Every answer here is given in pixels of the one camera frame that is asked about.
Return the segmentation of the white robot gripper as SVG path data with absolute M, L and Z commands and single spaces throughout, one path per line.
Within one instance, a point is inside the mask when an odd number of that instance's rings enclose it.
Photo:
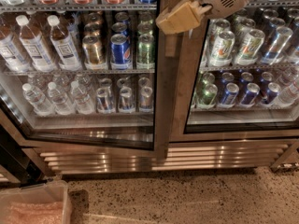
M 161 13 L 156 25 L 165 35 L 179 34 L 198 27 L 205 15 L 209 19 L 228 17 L 249 3 L 249 0 L 197 0 L 177 5 Z

